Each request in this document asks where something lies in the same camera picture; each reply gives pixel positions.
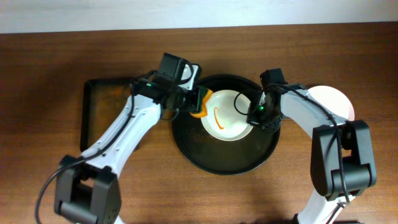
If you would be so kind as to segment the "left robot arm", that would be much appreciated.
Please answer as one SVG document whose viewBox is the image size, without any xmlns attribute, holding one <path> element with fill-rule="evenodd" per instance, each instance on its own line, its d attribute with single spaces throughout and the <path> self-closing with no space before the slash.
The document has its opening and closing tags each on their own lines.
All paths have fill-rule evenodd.
<svg viewBox="0 0 398 224">
<path fill-rule="evenodd" d="M 105 133 L 82 154 L 59 164 L 54 211 L 72 223 L 122 223 L 119 177 L 146 132 L 164 110 L 199 113 L 209 93 L 196 86 L 201 68 L 165 53 L 157 70 L 133 78 L 124 108 Z"/>
</svg>

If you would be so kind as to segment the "white plate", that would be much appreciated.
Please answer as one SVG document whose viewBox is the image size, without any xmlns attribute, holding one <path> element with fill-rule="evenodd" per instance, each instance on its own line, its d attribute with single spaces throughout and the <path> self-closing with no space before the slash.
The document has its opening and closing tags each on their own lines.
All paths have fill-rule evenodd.
<svg viewBox="0 0 398 224">
<path fill-rule="evenodd" d="M 201 123 L 208 134 L 222 141 L 237 141 L 246 137 L 253 127 L 246 122 L 243 113 L 250 106 L 250 99 L 238 91 L 220 90 L 214 92 L 206 102 L 207 115 Z"/>
<path fill-rule="evenodd" d="M 308 89 L 310 94 L 320 104 L 325 106 L 334 114 L 354 121 L 354 108 L 349 98 L 336 88 L 331 86 L 319 85 Z"/>
</svg>

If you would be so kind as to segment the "orange green sponge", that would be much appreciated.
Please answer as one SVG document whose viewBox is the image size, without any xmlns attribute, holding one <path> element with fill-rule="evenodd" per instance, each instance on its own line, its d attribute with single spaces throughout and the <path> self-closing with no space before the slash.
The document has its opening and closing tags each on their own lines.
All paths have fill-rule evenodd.
<svg viewBox="0 0 398 224">
<path fill-rule="evenodd" d="M 208 115 L 208 110 L 206 103 L 210 99 L 211 95 L 213 94 L 213 91 L 208 89 L 208 88 L 202 88 L 199 91 L 199 104 L 200 108 L 198 111 L 190 112 L 190 115 L 193 116 L 194 118 L 204 118 L 205 116 Z"/>
</svg>

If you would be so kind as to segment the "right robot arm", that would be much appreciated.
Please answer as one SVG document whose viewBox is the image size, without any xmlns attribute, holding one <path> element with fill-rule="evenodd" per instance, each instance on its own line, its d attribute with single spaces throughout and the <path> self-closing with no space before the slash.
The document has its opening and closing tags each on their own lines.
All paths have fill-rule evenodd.
<svg viewBox="0 0 398 224">
<path fill-rule="evenodd" d="M 314 190 L 293 223 L 333 223 L 355 197 L 376 183 L 369 126 L 333 113 L 304 85 L 287 83 L 279 68 L 266 70 L 260 80 L 262 91 L 249 107 L 247 122 L 274 133 L 284 118 L 290 118 L 312 139 Z"/>
</svg>

